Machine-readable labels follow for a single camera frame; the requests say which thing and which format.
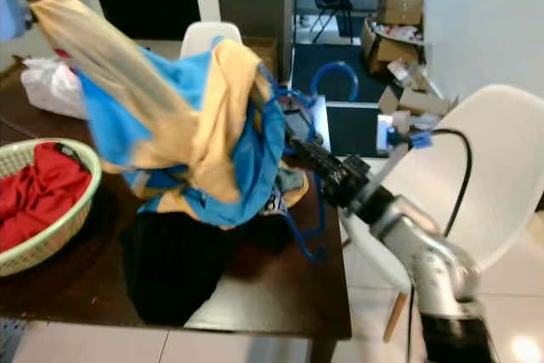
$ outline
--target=dark wooden table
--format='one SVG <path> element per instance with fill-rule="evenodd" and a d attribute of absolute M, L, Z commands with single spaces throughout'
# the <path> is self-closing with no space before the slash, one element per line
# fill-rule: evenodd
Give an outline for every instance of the dark wooden table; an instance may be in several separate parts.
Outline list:
<path fill-rule="evenodd" d="M 0 117 L 39 137 L 77 139 L 92 145 L 83 121 L 31 106 L 17 78 L 0 84 Z M 322 111 L 325 105 L 319 104 Z M 323 113 L 318 127 L 326 127 Z M 0 123 L 0 141 L 27 139 Z M 292 209 L 300 230 L 318 224 L 313 184 Z M 93 210 L 80 233 L 46 262 L 0 278 L 0 315 L 115 326 L 148 326 L 126 293 L 118 236 L 133 221 L 140 201 L 120 176 L 104 173 Z M 278 256 L 242 248 L 212 298 L 184 329 L 306 337 L 309 361 L 330 361 L 336 341 L 351 336 L 337 212 L 326 205 L 323 264 L 310 263 L 294 241 Z"/>

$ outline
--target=white plastic bag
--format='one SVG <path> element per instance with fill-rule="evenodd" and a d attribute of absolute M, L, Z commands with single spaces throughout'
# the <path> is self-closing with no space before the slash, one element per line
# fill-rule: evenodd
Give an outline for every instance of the white plastic bag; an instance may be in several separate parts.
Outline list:
<path fill-rule="evenodd" d="M 27 59 L 20 76 L 30 103 L 56 114 L 87 119 L 82 84 L 68 65 L 57 59 Z"/>

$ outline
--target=robotic arm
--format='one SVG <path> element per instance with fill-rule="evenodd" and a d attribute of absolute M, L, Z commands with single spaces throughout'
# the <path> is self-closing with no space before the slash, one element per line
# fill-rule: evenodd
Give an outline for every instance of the robotic arm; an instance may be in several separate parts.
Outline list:
<path fill-rule="evenodd" d="M 428 360 L 492 362 L 483 310 L 475 297 L 479 272 L 468 254 L 448 242 L 439 226 L 405 197 L 379 186 L 361 199 L 370 168 L 359 157 L 340 162 L 316 144 L 298 138 L 289 143 L 304 165 L 323 178 L 323 195 L 344 212 L 348 233 L 354 237 L 353 219 L 362 219 L 405 266 L 418 296 Z M 350 208 L 356 213 L 350 214 Z"/>

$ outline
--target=red cloth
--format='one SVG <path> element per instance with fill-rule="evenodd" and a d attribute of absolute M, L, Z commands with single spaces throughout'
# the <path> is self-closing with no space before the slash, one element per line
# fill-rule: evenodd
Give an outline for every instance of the red cloth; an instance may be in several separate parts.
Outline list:
<path fill-rule="evenodd" d="M 91 174 L 55 145 L 36 145 L 34 165 L 0 179 L 0 252 L 49 227 L 87 189 Z"/>

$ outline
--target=cardboard box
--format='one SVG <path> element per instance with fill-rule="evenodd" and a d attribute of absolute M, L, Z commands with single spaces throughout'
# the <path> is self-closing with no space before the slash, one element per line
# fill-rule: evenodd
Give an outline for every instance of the cardboard box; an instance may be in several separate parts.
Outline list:
<path fill-rule="evenodd" d="M 412 114 L 421 115 L 425 112 L 444 116 L 452 108 L 450 101 L 418 93 L 407 88 L 400 99 L 397 99 L 391 87 L 386 87 L 382 97 L 378 101 L 378 107 L 384 114 L 392 114 L 395 111 L 410 111 Z"/>
<path fill-rule="evenodd" d="M 423 74 L 423 69 L 418 63 L 413 62 L 407 65 L 403 60 L 395 60 L 388 64 L 388 69 L 402 88 L 438 96 L 433 84 Z"/>
<path fill-rule="evenodd" d="M 386 25 L 413 25 L 422 22 L 424 0 L 380 0 L 377 21 Z"/>
<path fill-rule="evenodd" d="M 242 42 L 259 56 L 268 71 L 270 71 L 274 78 L 277 78 L 278 41 L 273 37 L 244 36 Z"/>
<path fill-rule="evenodd" d="M 406 63 L 418 61 L 417 47 L 413 44 L 383 38 L 373 33 L 365 19 L 361 31 L 361 46 L 366 67 L 373 76 L 388 75 L 388 63 L 402 59 Z"/>

